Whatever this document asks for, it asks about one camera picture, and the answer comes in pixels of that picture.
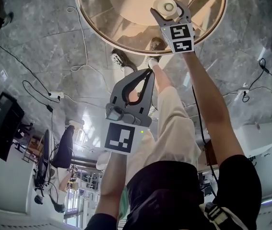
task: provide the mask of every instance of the black sleeve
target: black sleeve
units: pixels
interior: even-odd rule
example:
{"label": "black sleeve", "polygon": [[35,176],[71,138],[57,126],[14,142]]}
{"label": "black sleeve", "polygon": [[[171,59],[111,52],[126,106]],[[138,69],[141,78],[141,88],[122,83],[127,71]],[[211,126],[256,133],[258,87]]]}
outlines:
{"label": "black sleeve", "polygon": [[249,230],[256,229],[261,184],[252,162],[245,156],[232,156],[221,164],[218,193],[213,202],[232,211]]}
{"label": "black sleeve", "polygon": [[107,214],[95,214],[89,220],[85,230],[116,230],[117,220]]}

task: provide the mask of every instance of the black and white square marker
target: black and white square marker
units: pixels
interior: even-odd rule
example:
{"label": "black and white square marker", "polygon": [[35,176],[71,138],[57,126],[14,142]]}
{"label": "black and white square marker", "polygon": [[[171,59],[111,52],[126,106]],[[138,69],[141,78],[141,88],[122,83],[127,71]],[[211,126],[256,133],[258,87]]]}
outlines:
{"label": "black and white square marker", "polygon": [[192,43],[191,40],[173,42],[173,47],[175,52],[185,52],[192,50]]}
{"label": "black and white square marker", "polygon": [[170,31],[172,40],[190,37],[190,32],[186,24],[171,26]]}
{"label": "black and white square marker", "polygon": [[135,127],[110,123],[105,148],[130,153]]}

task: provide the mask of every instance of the person's right arm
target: person's right arm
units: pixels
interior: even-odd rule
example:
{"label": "person's right arm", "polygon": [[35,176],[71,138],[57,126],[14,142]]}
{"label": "person's right arm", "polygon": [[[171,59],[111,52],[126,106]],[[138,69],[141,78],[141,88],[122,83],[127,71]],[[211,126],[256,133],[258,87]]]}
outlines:
{"label": "person's right arm", "polygon": [[184,53],[201,115],[220,166],[227,158],[244,155],[234,134],[224,99],[194,52]]}

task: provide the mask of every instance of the forearm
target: forearm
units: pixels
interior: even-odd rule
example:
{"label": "forearm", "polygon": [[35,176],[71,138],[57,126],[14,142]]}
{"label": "forearm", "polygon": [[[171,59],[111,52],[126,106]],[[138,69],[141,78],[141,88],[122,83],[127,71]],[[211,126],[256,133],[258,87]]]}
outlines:
{"label": "forearm", "polygon": [[112,152],[101,183],[101,196],[121,198],[125,186],[126,155]]}
{"label": "forearm", "polygon": [[230,123],[224,99],[195,53],[184,53],[183,58],[189,69],[192,85],[205,124]]}

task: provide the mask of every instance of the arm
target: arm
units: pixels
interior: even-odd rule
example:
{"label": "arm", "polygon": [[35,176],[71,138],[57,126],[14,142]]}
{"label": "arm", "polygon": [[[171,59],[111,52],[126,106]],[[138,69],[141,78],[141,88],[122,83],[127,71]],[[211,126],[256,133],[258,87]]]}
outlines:
{"label": "arm", "polygon": [[112,152],[101,183],[101,197],[95,213],[118,218],[119,205],[126,177],[126,155]]}
{"label": "arm", "polygon": [[201,115],[212,140],[218,165],[234,155],[244,155],[234,134],[230,116],[220,91],[194,52],[184,53]]}

